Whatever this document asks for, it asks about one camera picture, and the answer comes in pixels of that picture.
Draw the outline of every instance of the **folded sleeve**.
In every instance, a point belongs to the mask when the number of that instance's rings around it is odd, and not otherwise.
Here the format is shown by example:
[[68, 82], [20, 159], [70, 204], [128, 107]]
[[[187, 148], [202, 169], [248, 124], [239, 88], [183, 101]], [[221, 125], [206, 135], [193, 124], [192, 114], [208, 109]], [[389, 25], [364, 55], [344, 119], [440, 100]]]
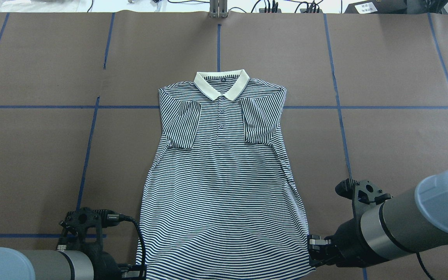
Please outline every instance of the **folded sleeve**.
[[247, 143], [270, 144], [276, 131], [280, 131], [286, 88], [262, 98], [242, 98], [244, 140]]
[[197, 101], [181, 101], [159, 90], [162, 135], [169, 147], [192, 149], [198, 130], [201, 105]]

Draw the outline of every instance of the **cable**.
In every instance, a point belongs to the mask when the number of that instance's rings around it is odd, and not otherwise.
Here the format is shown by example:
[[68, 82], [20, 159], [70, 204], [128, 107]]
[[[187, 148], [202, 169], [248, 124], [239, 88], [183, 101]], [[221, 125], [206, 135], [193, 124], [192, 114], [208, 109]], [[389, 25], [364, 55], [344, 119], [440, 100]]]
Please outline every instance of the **cable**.
[[313, 14], [313, 13], [315, 13], [315, 12], [316, 12], [316, 7], [318, 7], [317, 4], [316, 4], [316, 1], [312, 0], [312, 3], [311, 3], [311, 5], [308, 7], [309, 9], [307, 10], [308, 13], [309, 13], [309, 14]]
[[244, 11], [244, 12], [246, 13], [246, 11], [245, 11], [244, 9], [240, 8], [240, 7], [232, 7], [232, 8], [229, 9], [229, 10], [231, 11], [232, 9], [240, 9], [240, 10], [242, 10], [242, 11]]
[[255, 7], [257, 6], [258, 2], [260, 2], [260, 1], [262, 1], [262, 0], [258, 0], [257, 2], [255, 2], [255, 5], [254, 5], [254, 7], [252, 8], [252, 11], [251, 11], [251, 12], [254, 12]]
[[433, 278], [433, 276], [428, 272], [428, 270], [426, 270], [425, 265], [423, 264], [423, 260], [421, 259], [421, 255], [419, 253], [416, 253], [416, 257], [418, 257], [419, 265], [425, 272], [426, 276], [428, 276], [428, 278], [430, 278], [430, 280], [435, 280], [435, 278]]
[[144, 246], [143, 236], [141, 230], [139, 229], [139, 224], [132, 217], [129, 217], [128, 221], [132, 222], [136, 227], [137, 237], [139, 237], [139, 243], [141, 243], [141, 267], [144, 269], [146, 265], [146, 247]]
[[143, 235], [141, 234], [141, 229], [139, 228], [139, 224], [137, 223], [137, 221], [128, 216], [128, 215], [123, 215], [123, 214], [107, 214], [106, 220], [109, 222], [122, 222], [122, 221], [128, 221], [134, 224], [134, 227], [136, 227], [136, 232], [137, 232], [137, 237], [139, 237], [139, 243], [141, 244], [141, 266], [144, 269], [144, 267], [146, 266], [146, 247], [144, 246], [144, 240], [143, 240]]
[[298, 11], [298, 8], [300, 7], [300, 5], [302, 5], [302, 4], [307, 4], [307, 9], [309, 9], [309, 3], [307, 3], [307, 2], [300, 2], [300, 4], [297, 6], [297, 8], [295, 9], [295, 11], [293, 12], [294, 14], [296, 14], [297, 13], [297, 11]]
[[91, 0], [91, 7], [89, 7], [89, 9], [87, 9], [87, 12], [91, 11], [91, 8], [93, 7], [94, 3], [95, 3], [95, 0]]
[[200, 0], [187, 0], [187, 1], [180, 1], [180, 2], [174, 2], [171, 0], [167, 0], [167, 2], [174, 3], [174, 4], [187, 3], [187, 2], [210, 3], [210, 2], [206, 2], [206, 1], [200, 1]]

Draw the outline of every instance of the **label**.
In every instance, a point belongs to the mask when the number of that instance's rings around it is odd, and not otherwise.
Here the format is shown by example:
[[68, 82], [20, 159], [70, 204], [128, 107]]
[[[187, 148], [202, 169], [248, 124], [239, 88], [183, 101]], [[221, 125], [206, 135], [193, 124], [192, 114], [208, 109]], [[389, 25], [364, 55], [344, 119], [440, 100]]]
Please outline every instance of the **label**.
[[370, 12], [378, 11], [373, 2], [355, 5], [354, 7], [357, 9], [359, 14], [368, 14]]

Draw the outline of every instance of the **shirt collar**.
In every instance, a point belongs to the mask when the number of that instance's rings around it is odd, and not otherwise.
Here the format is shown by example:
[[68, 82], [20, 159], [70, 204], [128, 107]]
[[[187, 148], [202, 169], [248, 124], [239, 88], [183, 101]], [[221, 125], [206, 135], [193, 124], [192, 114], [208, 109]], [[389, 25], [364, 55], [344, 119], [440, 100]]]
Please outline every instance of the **shirt collar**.
[[[226, 93], [221, 94], [215, 90], [206, 80], [205, 77], [225, 77], [229, 75], [240, 75], [238, 80]], [[236, 98], [243, 92], [247, 84], [249, 83], [250, 77], [245, 72], [244, 69], [227, 71], [227, 72], [196, 72], [196, 77], [194, 78], [194, 84], [198, 87], [199, 91], [205, 94], [211, 100], [217, 99], [219, 96], [224, 96], [231, 101], [235, 101]]]

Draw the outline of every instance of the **black cable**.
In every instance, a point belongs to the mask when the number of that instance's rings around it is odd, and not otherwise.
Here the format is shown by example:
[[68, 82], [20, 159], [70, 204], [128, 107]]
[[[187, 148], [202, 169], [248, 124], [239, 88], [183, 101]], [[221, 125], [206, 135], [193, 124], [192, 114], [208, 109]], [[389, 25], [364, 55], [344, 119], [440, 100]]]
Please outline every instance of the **black cable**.
[[91, 0], [91, 7], [89, 7], [89, 9], [87, 9], [87, 12], [91, 11], [91, 8], [93, 7], [95, 0]]
[[144, 269], [146, 265], [146, 247], [144, 246], [143, 236], [141, 234], [141, 230], [139, 229], [139, 224], [132, 217], [128, 217], [126, 221], [130, 221], [134, 224], [137, 231], [137, 237], [139, 237], [139, 243], [141, 243], [141, 267]]
[[167, 2], [174, 3], [174, 4], [187, 3], [187, 2], [210, 3], [210, 2], [207, 2], [207, 1], [200, 1], [200, 0], [187, 0], [187, 1], [180, 1], [180, 2], [174, 2], [174, 1], [171, 1], [171, 0], [167, 0]]
[[296, 14], [297, 13], [297, 11], [298, 11], [298, 8], [300, 7], [300, 5], [302, 5], [302, 4], [307, 4], [307, 9], [309, 8], [309, 3], [307, 3], [307, 2], [300, 2], [300, 4], [297, 6], [297, 8], [295, 9], [295, 11], [293, 12], [294, 14]]
[[312, 0], [312, 3], [311, 3], [311, 5], [309, 6], [309, 9], [308, 9], [309, 14], [312, 14], [316, 10], [316, 5], [317, 5], [316, 1]]
[[244, 11], [244, 12], [246, 13], [246, 11], [245, 11], [244, 9], [240, 8], [240, 7], [232, 7], [232, 8], [229, 9], [229, 10], [231, 11], [232, 9], [240, 9], [240, 10], [242, 10], [242, 11]]
[[255, 2], [255, 5], [254, 5], [254, 7], [252, 8], [252, 11], [251, 11], [251, 12], [254, 12], [255, 7], [257, 6], [258, 2], [260, 2], [260, 1], [262, 1], [262, 0], [258, 0], [257, 2]]
[[428, 278], [430, 278], [430, 280], [435, 280], [435, 278], [433, 278], [433, 276], [428, 272], [428, 270], [426, 270], [425, 265], [423, 264], [423, 260], [421, 259], [421, 255], [419, 253], [416, 253], [416, 257], [418, 257], [419, 265], [425, 272], [426, 276], [428, 276]]

